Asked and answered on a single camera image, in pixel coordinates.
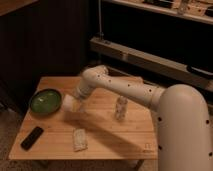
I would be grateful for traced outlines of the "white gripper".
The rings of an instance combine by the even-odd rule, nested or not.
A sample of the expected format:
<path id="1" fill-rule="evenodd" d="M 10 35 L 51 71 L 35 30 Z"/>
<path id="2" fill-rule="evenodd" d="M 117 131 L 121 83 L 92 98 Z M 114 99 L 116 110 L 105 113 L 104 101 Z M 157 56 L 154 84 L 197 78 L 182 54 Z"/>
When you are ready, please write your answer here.
<path id="1" fill-rule="evenodd" d="M 91 94 L 91 87 L 85 81 L 80 81 L 73 91 L 74 97 L 77 99 L 81 99 L 81 100 L 77 100 L 78 112 L 84 112 L 83 99 L 88 98 L 90 94 Z"/>

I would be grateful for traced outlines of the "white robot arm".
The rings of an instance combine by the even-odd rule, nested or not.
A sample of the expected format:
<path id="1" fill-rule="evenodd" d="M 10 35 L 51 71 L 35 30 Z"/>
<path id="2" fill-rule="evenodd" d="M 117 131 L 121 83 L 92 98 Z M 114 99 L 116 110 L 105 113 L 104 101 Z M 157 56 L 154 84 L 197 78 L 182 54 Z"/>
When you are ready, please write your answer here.
<path id="1" fill-rule="evenodd" d="M 167 88 L 112 77 L 99 65 L 84 70 L 74 89 L 78 99 L 95 89 L 124 96 L 158 114 L 158 171 L 213 171 L 213 141 L 209 110 L 194 87 L 175 84 Z"/>

